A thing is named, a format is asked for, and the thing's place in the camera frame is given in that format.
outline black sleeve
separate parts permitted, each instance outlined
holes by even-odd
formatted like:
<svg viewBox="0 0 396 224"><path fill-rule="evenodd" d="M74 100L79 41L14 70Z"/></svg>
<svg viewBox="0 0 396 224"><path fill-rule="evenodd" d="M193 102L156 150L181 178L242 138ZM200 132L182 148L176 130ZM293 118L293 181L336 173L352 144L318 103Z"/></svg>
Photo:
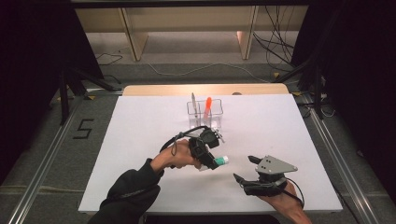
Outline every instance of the black sleeve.
<svg viewBox="0 0 396 224"><path fill-rule="evenodd" d="M150 162L151 159L147 159L140 170L129 170L122 174L88 223L138 223L160 192L158 182L163 171L159 175L155 174Z"/></svg>

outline metal rail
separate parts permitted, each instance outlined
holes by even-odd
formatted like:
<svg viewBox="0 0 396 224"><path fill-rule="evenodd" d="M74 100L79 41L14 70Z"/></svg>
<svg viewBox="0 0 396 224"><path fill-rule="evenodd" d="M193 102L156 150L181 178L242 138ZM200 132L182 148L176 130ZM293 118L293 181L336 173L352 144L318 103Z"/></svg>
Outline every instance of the metal rail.
<svg viewBox="0 0 396 224"><path fill-rule="evenodd" d="M310 97L303 97L305 103L312 103ZM330 134L324 120L319 119L318 115L315 112L311 114L311 117L315 123L315 126L318 129L321 138L323 139L324 144L326 145L326 148L329 150L332 161L334 162L335 167L340 173L340 176L342 177L353 202L358 208L358 211L361 214L361 218L363 219L364 223L380 223L375 214L375 211L373 210L373 207L367 200L366 196L363 193L363 190L361 189L361 186L349 169L347 162L341 154L338 146L332 139L332 135Z"/></svg>
<svg viewBox="0 0 396 224"><path fill-rule="evenodd" d="M16 224L23 223L25 220L34 200L37 195L41 184L43 183L52 162L58 153L59 148L61 147L62 142L64 141L65 134L69 130L70 124L73 121L73 118L76 114L76 111L83 100L82 96L76 97L71 106L71 113L69 118L65 121L65 123L59 128L56 133L54 139L52 140L51 145L49 146L49 150L47 151L43 161L40 163L37 171L35 172L35 176L27 187L26 191L20 198L20 201L16 205L8 223Z"/></svg>

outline person's right hand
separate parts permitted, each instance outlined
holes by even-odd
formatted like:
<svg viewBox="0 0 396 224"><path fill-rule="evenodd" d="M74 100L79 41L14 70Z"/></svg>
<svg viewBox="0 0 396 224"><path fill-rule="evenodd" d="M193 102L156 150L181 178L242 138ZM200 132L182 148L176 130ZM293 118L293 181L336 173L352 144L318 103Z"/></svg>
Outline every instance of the person's right hand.
<svg viewBox="0 0 396 224"><path fill-rule="evenodd" d="M178 140L176 144L176 146L172 145L164 149L154 158L154 160L152 160L150 165L154 172L158 174L164 168L170 166L182 168L186 165L193 165L197 169L201 167L201 163L191 155L188 140Z"/></svg>
<svg viewBox="0 0 396 224"><path fill-rule="evenodd" d="M295 196L297 195L294 186L289 181L288 181L288 185L285 187L285 190ZM267 197L267 196L258 196L258 197L263 201L271 204L278 213L280 213L284 217L287 217L288 219L293 221L293 223L298 223L298 224L312 223L309 217L305 214L300 203L285 193L281 193L273 197Z"/></svg>

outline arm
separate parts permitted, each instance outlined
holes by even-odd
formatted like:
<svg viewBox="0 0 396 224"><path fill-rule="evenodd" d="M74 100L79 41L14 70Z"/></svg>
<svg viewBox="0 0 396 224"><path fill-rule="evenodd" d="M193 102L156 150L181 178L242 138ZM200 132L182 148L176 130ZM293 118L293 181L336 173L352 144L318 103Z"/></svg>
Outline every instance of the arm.
<svg viewBox="0 0 396 224"><path fill-rule="evenodd" d="M285 187L285 190L293 195L297 195L294 186L289 181L288 181L288 185ZM312 223L309 217L304 212L300 203L284 193L281 193L273 197L266 197L266 196L258 196L258 197L263 201L271 204L278 213L288 218L295 224Z"/></svg>
<svg viewBox="0 0 396 224"><path fill-rule="evenodd" d="M201 163L191 156L187 140L178 141L176 149L175 156L171 153L175 150L174 147L166 148L153 160L147 159L138 171L129 170L122 174L89 223L137 223L160 193L158 183L164 168L171 165L177 168L186 165L200 166Z"/></svg>

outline pen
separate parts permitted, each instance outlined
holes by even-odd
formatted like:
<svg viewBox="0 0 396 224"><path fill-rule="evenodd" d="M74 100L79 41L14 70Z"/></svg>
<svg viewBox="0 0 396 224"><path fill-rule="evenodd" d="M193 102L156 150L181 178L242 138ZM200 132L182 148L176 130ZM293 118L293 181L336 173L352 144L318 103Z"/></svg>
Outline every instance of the pen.
<svg viewBox="0 0 396 224"><path fill-rule="evenodd" d="M211 106L212 106L212 98L211 97L207 97L205 113L204 113L204 121L207 121L207 118L209 117L209 111L210 111L210 107Z"/></svg>
<svg viewBox="0 0 396 224"><path fill-rule="evenodd" d="M192 106L194 107L194 116L195 116L195 123L196 123L196 127L199 126L199 120L198 120L198 111L197 111L197 103L195 101L195 96L194 93L191 93L191 99L192 99Z"/></svg>

